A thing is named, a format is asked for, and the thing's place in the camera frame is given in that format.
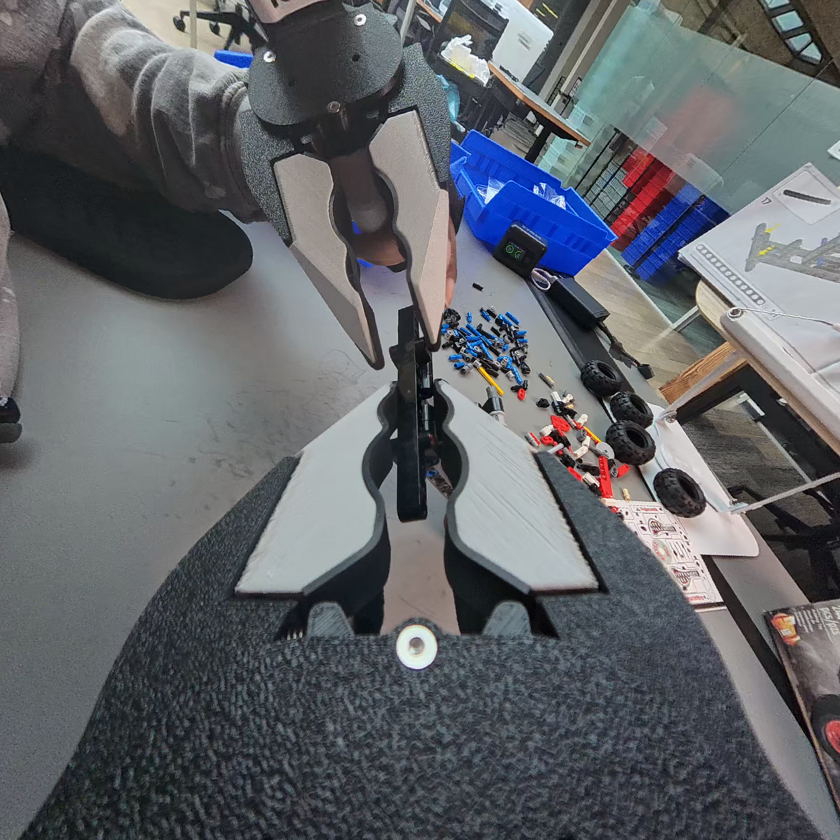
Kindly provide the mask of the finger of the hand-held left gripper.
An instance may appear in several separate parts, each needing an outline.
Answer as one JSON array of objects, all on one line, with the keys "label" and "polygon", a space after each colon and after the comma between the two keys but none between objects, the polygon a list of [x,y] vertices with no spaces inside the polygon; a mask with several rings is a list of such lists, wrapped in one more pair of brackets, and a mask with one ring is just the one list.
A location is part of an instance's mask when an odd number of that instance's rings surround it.
[{"label": "finger of the hand-held left gripper", "polygon": [[437,350],[447,307],[448,192],[438,183],[415,110],[388,118],[369,145],[374,173],[392,196],[392,230],[406,252],[406,280],[427,345]]},{"label": "finger of the hand-held left gripper", "polygon": [[272,169],[290,233],[290,252],[371,368],[385,360],[360,269],[336,227],[336,187],[329,165],[307,154],[278,159]]}]

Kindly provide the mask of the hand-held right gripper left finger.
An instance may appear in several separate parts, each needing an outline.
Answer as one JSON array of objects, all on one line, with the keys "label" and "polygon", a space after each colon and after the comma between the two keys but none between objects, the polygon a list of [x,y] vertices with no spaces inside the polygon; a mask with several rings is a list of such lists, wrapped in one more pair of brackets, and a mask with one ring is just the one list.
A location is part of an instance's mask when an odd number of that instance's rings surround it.
[{"label": "hand-held right gripper left finger", "polygon": [[239,601],[291,607],[305,627],[316,605],[337,604],[357,634],[379,634],[391,543],[382,485],[393,468],[396,383],[384,385],[313,439],[250,549]]}]

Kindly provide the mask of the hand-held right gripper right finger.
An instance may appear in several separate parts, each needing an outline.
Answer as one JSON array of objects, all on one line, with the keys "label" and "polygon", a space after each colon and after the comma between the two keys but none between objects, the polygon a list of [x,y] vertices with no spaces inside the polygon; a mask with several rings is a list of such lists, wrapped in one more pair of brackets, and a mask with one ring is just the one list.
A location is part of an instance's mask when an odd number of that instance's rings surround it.
[{"label": "hand-held right gripper right finger", "polygon": [[504,602],[551,634],[542,599],[590,595],[601,583],[535,450],[444,380],[435,382],[440,463],[452,491],[444,570],[458,630],[481,634]]}]

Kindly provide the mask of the long black toy beam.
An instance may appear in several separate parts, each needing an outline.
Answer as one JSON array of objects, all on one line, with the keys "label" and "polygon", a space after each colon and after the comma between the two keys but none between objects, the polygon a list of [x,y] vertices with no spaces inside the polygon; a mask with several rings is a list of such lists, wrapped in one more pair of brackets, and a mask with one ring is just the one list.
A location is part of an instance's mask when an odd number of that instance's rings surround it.
[{"label": "long black toy beam", "polygon": [[397,313],[397,339],[390,348],[396,369],[396,511],[401,522],[427,517],[427,471],[434,463],[431,358],[415,311]]}]

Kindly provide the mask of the pile of blue black pins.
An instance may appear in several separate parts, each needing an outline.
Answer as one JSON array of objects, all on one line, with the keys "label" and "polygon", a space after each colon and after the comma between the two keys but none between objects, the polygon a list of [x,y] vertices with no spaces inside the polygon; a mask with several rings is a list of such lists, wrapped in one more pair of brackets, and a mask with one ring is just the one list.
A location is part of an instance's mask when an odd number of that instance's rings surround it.
[{"label": "pile of blue black pins", "polygon": [[460,375],[472,371],[480,375],[476,370],[476,364],[480,364],[504,392],[522,399],[522,393],[528,391],[532,373],[530,334],[512,312],[490,304],[473,311],[447,308],[441,335],[440,349]]}]

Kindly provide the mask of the partly built toy chassis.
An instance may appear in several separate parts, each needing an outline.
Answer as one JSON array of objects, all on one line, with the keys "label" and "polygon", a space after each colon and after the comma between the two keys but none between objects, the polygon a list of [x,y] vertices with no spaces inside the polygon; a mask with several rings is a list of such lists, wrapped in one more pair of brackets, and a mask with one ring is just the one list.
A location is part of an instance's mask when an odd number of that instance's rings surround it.
[{"label": "partly built toy chassis", "polygon": [[445,421],[454,413],[433,378],[433,361],[414,309],[398,312],[398,341],[390,348],[395,364],[396,432],[391,441],[396,465],[396,512],[401,522],[427,518],[427,480],[447,499],[463,495],[467,456],[447,436]]}]

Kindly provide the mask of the wood edged office desk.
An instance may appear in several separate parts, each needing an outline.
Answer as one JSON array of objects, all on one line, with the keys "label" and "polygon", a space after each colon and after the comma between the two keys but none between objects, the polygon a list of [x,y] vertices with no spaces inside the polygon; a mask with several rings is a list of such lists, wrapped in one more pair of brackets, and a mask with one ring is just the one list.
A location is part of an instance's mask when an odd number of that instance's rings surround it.
[{"label": "wood edged office desk", "polygon": [[422,42],[426,58],[432,60],[437,74],[446,77],[458,91],[458,117],[454,121],[457,135],[462,137],[467,131],[475,130],[490,137],[509,118],[518,118],[522,123],[531,120],[536,127],[524,154],[529,163],[537,163],[552,140],[571,142],[577,149],[588,147],[590,141],[585,137],[583,129],[573,127],[568,119],[561,117],[562,107],[552,105],[539,93],[540,79],[550,69],[553,43],[561,35],[560,24],[564,21],[565,12],[574,10],[574,2],[520,2],[549,26],[553,36],[542,56],[522,80],[509,75],[488,60],[490,80],[485,86],[449,65],[440,55],[432,53],[435,30],[448,3],[417,2],[416,16],[418,22],[427,26],[429,31]]}]

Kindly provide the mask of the grey desk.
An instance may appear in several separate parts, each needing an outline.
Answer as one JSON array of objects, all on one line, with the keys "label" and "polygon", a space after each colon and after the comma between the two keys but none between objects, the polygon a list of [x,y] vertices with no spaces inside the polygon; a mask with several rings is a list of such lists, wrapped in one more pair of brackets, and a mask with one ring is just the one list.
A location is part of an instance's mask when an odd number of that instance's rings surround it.
[{"label": "grey desk", "polygon": [[211,297],[135,295],[13,236],[23,435],[2,447],[2,838],[52,792],[172,569],[284,457],[395,378],[274,230]]}]

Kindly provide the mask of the person's left hand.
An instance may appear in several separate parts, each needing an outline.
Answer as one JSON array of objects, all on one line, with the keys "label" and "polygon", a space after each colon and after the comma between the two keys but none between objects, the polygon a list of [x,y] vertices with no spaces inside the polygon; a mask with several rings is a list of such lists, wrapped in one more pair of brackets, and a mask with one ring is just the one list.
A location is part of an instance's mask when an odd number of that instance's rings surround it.
[{"label": "person's left hand", "polygon": [[336,228],[356,258],[378,266],[404,261],[393,233],[391,194],[375,173],[367,150],[338,155],[329,162]]}]

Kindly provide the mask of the pile of red white pieces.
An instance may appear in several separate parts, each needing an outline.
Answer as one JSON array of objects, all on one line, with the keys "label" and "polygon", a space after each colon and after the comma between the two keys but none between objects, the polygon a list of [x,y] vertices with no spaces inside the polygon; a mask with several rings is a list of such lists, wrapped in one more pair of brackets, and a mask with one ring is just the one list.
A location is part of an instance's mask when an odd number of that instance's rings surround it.
[{"label": "pile of red white pieces", "polygon": [[551,391],[550,396],[537,399],[536,406],[549,419],[521,435],[532,449],[545,450],[558,459],[594,495],[606,501],[614,500],[616,482],[625,477],[630,465],[618,460],[604,437],[590,429],[589,417],[577,411],[573,394],[557,391],[550,377],[542,374],[540,377]]}]

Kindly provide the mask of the black power bank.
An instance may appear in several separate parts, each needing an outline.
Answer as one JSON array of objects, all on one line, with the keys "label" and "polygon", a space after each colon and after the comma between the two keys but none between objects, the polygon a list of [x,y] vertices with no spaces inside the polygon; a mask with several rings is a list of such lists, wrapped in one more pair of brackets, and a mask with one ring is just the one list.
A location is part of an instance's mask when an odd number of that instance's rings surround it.
[{"label": "black power bank", "polygon": [[530,277],[548,251],[548,242],[520,223],[512,223],[492,252],[493,258],[520,277]]}]

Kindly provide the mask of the black toy tyre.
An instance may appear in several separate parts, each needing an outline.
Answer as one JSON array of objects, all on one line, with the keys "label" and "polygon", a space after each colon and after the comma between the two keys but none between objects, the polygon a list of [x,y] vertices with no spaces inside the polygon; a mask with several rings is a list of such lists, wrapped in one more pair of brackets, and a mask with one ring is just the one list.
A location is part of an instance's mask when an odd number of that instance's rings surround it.
[{"label": "black toy tyre", "polygon": [[623,389],[620,374],[603,360],[589,360],[580,368],[584,388],[600,398],[609,398]]},{"label": "black toy tyre", "polygon": [[655,458],[655,441],[638,423],[615,421],[605,432],[605,442],[615,459],[629,466],[643,466]]},{"label": "black toy tyre", "polygon": [[617,422],[627,422],[648,428],[654,421],[650,405],[634,392],[617,392],[610,398],[609,408]]},{"label": "black toy tyre", "polygon": [[681,518],[697,518],[707,507],[703,489],[682,469],[659,471],[654,478],[654,493],[667,511]]}]

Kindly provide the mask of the clear plastic bag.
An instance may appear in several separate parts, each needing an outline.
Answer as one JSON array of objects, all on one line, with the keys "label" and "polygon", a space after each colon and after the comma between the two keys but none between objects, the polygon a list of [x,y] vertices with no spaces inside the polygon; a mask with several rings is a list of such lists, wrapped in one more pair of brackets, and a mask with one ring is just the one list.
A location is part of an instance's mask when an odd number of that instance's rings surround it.
[{"label": "clear plastic bag", "polygon": [[471,34],[451,38],[440,50],[440,57],[470,79],[485,86],[490,80],[488,61],[472,51]]}]

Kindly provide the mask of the toy sticker sheet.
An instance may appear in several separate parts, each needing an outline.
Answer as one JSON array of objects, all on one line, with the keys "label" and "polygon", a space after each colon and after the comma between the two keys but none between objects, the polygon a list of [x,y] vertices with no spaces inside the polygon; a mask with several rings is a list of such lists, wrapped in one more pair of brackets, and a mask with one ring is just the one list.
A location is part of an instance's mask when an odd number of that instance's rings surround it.
[{"label": "toy sticker sheet", "polygon": [[725,602],[681,520],[655,501],[602,499],[636,534],[698,612],[723,610]]}]

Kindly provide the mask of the black power adapter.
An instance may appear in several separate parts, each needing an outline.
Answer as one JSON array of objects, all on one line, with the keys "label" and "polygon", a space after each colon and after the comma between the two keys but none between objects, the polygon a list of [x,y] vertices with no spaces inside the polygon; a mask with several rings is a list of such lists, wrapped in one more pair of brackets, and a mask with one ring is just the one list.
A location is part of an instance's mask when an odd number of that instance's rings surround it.
[{"label": "black power adapter", "polygon": [[[579,327],[570,316],[568,316],[557,304],[547,295],[550,279],[555,276],[566,276],[553,274],[545,269],[536,268],[530,275],[530,281],[536,289],[538,302],[560,336],[563,345],[567,349],[576,364],[579,374],[582,365],[591,360],[601,360],[609,363],[624,380],[622,391],[635,392],[625,373],[616,368],[616,364],[625,366],[628,370],[636,370],[645,380],[653,378],[653,370],[650,365],[636,359],[623,346],[623,343],[604,324],[594,330],[587,330]],[[597,397],[609,410],[610,398]]]},{"label": "black power adapter", "polygon": [[583,329],[594,330],[610,316],[610,312],[572,277],[553,276],[547,295]]}]

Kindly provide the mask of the black cloth pad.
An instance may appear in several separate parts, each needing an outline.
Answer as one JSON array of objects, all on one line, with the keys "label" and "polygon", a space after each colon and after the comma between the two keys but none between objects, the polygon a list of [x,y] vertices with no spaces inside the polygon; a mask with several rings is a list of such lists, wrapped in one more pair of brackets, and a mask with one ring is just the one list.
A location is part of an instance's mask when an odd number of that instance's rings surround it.
[{"label": "black cloth pad", "polygon": [[252,266],[244,230],[227,216],[182,209],[57,158],[2,147],[11,228],[112,284],[151,298],[204,298]]}]

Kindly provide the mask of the white book stand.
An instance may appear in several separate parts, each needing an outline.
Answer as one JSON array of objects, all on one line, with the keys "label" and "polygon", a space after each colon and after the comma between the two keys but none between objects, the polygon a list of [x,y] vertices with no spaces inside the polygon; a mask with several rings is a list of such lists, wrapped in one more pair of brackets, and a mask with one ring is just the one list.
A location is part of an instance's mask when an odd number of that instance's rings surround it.
[{"label": "white book stand", "polygon": [[[757,303],[734,306],[731,296],[708,280],[700,281],[696,304],[724,344],[661,388],[668,404],[654,406],[652,428],[658,447],[654,464],[683,469],[707,497],[705,511],[686,521],[691,541],[699,553],[751,558],[759,547],[747,513],[767,509],[778,514],[783,500],[807,495],[831,512],[832,523],[807,529],[785,524],[771,540],[804,550],[831,550],[838,545],[838,490],[821,490],[838,485],[838,393],[776,342],[768,320],[785,320],[783,313],[760,309]],[[740,392],[749,394],[764,419],[808,459],[819,473],[816,479],[750,504],[736,502],[724,489],[682,424]]]}]

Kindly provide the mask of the white printer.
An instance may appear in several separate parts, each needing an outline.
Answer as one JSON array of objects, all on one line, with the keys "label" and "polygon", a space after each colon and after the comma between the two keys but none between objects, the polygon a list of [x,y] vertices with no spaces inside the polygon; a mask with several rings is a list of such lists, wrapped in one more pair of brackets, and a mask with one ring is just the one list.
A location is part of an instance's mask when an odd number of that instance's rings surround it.
[{"label": "white printer", "polygon": [[507,24],[493,49],[491,62],[522,80],[543,55],[553,32],[519,1],[501,1],[497,5]]}]

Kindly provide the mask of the stack of red blue bins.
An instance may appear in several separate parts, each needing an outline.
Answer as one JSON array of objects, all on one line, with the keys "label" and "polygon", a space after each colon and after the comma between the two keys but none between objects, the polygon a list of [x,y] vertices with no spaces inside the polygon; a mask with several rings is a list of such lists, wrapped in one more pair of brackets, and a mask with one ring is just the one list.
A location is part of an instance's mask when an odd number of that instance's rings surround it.
[{"label": "stack of red blue bins", "polygon": [[625,133],[609,125],[581,160],[576,189],[612,230],[636,279],[663,286],[685,268],[679,252],[729,212]]}]

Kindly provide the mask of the person's beige clothing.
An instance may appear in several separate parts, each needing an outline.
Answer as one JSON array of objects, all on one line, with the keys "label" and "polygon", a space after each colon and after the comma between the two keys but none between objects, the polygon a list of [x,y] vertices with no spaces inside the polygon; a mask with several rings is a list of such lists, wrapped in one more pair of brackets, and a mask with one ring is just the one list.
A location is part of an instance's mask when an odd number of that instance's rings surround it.
[{"label": "person's beige clothing", "polygon": [[6,206],[1,203],[1,445],[19,440],[20,410],[13,397],[18,378],[20,338],[14,282],[7,260],[12,237]]}]

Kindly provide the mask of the toy set box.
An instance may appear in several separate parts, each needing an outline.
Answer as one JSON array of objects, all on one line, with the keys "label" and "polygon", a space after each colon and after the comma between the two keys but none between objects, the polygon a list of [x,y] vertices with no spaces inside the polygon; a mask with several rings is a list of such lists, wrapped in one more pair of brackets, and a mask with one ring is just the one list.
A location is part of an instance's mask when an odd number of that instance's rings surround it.
[{"label": "toy set box", "polygon": [[838,807],[839,600],[782,607],[763,617]]}]

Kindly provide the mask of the open instruction booklet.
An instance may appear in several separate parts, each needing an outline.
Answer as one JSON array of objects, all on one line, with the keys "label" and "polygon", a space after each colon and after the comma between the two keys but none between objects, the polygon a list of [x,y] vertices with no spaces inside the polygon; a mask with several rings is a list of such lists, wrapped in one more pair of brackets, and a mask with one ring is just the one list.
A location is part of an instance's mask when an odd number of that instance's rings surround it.
[{"label": "open instruction booklet", "polygon": [[724,334],[837,437],[838,187],[805,164],[679,258],[731,303]]}]

